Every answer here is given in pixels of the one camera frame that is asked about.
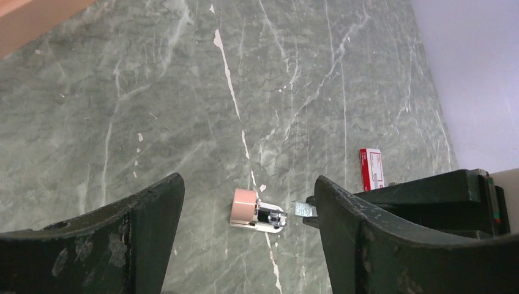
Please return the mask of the pink white stapler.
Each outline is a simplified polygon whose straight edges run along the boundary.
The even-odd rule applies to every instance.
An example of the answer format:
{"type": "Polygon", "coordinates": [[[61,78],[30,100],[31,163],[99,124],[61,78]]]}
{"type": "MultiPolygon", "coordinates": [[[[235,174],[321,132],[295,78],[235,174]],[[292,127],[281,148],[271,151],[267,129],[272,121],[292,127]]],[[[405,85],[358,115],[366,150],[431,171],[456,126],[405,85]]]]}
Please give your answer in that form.
{"type": "Polygon", "coordinates": [[[281,207],[262,202],[255,191],[234,191],[230,213],[231,227],[279,233],[286,226],[287,218],[281,207]]]}

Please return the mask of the small staple box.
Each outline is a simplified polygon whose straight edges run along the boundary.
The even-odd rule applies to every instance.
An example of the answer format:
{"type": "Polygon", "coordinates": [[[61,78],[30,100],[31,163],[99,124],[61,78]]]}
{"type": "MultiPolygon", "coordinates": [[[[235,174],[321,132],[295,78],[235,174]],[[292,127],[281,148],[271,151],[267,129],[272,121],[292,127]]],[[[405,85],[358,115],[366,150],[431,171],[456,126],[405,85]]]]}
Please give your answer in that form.
{"type": "Polygon", "coordinates": [[[359,157],[364,192],[385,187],[381,151],[362,148],[359,157]]]}

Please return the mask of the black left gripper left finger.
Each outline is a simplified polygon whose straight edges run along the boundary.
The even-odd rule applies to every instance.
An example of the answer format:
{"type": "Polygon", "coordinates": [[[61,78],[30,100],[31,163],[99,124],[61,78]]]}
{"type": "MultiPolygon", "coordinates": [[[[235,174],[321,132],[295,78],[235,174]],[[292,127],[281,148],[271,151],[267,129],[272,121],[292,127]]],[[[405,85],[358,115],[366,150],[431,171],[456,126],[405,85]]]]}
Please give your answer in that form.
{"type": "Polygon", "coordinates": [[[1,234],[2,293],[160,293],[184,202],[173,173],[40,230],[1,234]]]}

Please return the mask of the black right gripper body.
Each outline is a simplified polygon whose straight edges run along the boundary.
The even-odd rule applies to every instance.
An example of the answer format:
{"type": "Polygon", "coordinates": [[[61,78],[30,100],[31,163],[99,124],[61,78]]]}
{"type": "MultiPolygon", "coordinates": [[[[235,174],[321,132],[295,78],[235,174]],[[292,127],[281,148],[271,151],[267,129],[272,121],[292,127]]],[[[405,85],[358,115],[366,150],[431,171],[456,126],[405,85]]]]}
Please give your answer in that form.
{"type": "Polygon", "coordinates": [[[319,176],[304,224],[321,239],[510,239],[504,189],[483,170],[457,170],[352,194],[319,176]]]}

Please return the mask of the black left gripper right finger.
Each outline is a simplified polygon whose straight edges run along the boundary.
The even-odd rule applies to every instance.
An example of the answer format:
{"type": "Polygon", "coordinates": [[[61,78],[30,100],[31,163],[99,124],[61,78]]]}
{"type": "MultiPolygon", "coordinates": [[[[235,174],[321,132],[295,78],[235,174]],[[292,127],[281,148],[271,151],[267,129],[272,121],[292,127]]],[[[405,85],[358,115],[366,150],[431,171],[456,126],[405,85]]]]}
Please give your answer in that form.
{"type": "Polygon", "coordinates": [[[517,293],[518,236],[478,240],[402,219],[325,176],[315,182],[334,293],[517,293]]]}

